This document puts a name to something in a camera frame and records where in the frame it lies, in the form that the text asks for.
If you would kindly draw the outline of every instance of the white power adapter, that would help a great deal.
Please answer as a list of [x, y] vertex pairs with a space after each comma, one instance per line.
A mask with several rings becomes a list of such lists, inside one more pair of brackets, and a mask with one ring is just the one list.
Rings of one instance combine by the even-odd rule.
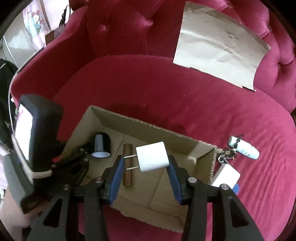
[[239, 172], [231, 165], [222, 164], [214, 175], [210, 185], [214, 187], [220, 187], [221, 184], [227, 184], [231, 189], [233, 189], [239, 178]]

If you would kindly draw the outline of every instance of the sofa armrest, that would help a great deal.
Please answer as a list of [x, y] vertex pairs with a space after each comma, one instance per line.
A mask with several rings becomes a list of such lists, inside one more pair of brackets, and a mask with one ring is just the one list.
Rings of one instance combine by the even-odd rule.
[[69, 0], [70, 7], [73, 11], [80, 7], [87, 6], [88, 0]]
[[16, 101], [28, 93], [52, 99], [73, 74], [93, 59], [85, 6], [74, 11], [64, 32], [18, 73], [12, 96]]

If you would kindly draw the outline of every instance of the crumpled paper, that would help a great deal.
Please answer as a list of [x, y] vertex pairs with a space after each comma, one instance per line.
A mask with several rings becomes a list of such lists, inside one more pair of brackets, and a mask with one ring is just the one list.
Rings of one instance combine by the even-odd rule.
[[186, 2], [174, 64], [254, 90], [254, 76], [270, 46], [233, 18]]

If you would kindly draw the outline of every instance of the pink velvet sofa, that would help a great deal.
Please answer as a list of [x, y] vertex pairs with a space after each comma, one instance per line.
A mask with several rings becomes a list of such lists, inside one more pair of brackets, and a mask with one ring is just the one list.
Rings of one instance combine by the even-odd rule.
[[[231, 161], [241, 174], [238, 197], [266, 241], [289, 240], [296, 228], [294, 44], [259, 0], [194, 2], [231, 16], [271, 46], [256, 72], [255, 93], [172, 63], [185, 0], [76, 0], [65, 31], [20, 71], [12, 95], [35, 93], [61, 104], [61, 140], [90, 105], [222, 148], [229, 136], [244, 134], [260, 157]], [[46, 72], [41, 79], [40, 70]], [[105, 212], [110, 240], [181, 239], [111, 208]], [[209, 207], [207, 241], [211, 224]]]

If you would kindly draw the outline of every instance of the blue gripper pad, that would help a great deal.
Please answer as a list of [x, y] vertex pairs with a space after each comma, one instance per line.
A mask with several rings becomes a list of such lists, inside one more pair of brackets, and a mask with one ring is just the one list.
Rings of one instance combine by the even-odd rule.
[[181, 193], [181, 185], [177, 178], [177, 174], [171, 163], [170, 158], [169, 158], [169, 162], [170, 162], [170, 165], [167, 167], [168, 177], [170, 179], [170, 184], [172, 186], [175, 199], [178, 201], [179, 204], [181, 204], [183, 200], [182, 193]]
[[109, 202], [110, 205], [116, 200], [117, 194], [120, 188], [121, 180], [123, 177], [125, 169], [125, 161], [124, 158], [122, 157], [119, 161], [118, 167], [116, 169], [116, 172], [114, 174], [113, 180], [110, 185], [110, 197], [109, 197]]
[[238, 192], [239, 192], [239, 185], [238, 184], [235, 184], [232, 190], [237, 195]]

